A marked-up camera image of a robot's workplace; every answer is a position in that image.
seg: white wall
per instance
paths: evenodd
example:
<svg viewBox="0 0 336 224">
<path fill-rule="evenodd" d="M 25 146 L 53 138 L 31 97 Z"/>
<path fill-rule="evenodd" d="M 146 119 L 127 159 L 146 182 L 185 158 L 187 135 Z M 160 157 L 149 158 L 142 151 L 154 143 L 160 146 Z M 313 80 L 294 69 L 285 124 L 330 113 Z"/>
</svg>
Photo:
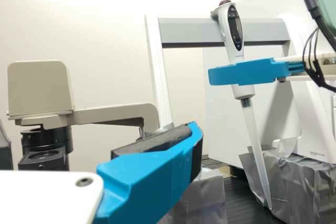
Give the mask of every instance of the white wall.
<svg viewBox="0 0 336 224">
<path fill-rule="evenodd" d="M 8 122 L 6 67 L 15 60 L 59 59 L 70 70 L 77 108 L 153 102 L 143 14 L 208 16 L 220 0 L 0 0 L 0 119 L 22 156 L 22 127 Z M 200 49 L 165 50 L 176 124 L 205 125 Z M 74 126 L 72 170 L 94 171 L 112 148 L 138 137 L 138 129 Z"/>
</svg>

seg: white panel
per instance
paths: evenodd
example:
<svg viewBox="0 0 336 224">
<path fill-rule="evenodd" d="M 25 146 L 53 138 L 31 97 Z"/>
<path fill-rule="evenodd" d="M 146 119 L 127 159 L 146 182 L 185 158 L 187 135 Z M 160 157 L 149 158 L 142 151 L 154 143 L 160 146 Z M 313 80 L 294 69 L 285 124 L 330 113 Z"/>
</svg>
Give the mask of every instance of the white panel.
<svg viewBox="0 0 336 224">
<path fill-rule="evenodd" d="M 0 171 L 0 223 L 92 223 L 103 192 L 97 174 Z M 92 183 L 76 186 L 86 178 Z"/>
</svg>

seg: beige microscope arm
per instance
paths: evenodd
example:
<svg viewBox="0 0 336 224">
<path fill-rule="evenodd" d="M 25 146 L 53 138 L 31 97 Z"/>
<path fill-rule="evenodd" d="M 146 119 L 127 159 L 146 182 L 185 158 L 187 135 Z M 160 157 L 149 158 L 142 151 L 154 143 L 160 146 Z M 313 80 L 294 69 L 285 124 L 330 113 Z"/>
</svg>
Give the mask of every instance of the beige microscope arm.
<svg viewBox="0 0 336 224">
<path fill-rule="evenodd" d="M 156 107 L 150 103 L 123 104 L 76 110 L 70 78 L 60 61 L 20 61 L 8 67 L 8 118 L 17 125 L 44 129 L 111 124 L 138 126 L 144 132 L 159 128 Z"/>
</svg>

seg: black rubber pad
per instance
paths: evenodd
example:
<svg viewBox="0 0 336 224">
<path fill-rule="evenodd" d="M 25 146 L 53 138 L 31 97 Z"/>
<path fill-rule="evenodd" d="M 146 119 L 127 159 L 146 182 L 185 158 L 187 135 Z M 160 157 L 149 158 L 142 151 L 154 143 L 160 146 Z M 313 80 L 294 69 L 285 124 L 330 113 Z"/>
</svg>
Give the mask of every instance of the black rubber pad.
<svg viewBox="0 0 336 224">
<path fill-rule="evenodd" d="M 124 154 L 165 151 L 182 142 L 191 134 L 191 129 L 188 126 L 181 125 L 158 135 L 112 150 L 111 159 Z"/>
</svg>

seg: gray metal frame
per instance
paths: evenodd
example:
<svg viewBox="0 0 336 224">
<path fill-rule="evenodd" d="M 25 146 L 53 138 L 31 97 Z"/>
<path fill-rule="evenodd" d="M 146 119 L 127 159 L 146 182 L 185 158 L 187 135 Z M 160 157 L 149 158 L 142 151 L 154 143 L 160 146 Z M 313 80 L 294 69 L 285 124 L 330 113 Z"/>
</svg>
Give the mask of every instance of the gray metal frame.
<svg viewBox="0 0 336 224">
<path fill-rule="evenodd" d="M 285 22 L 242 19 L 246 46 L 283 45 L 290 41 Z M 162 48 L 224 46 L 218 23 L 210 18 L 159 18 Z"/>
</svg>

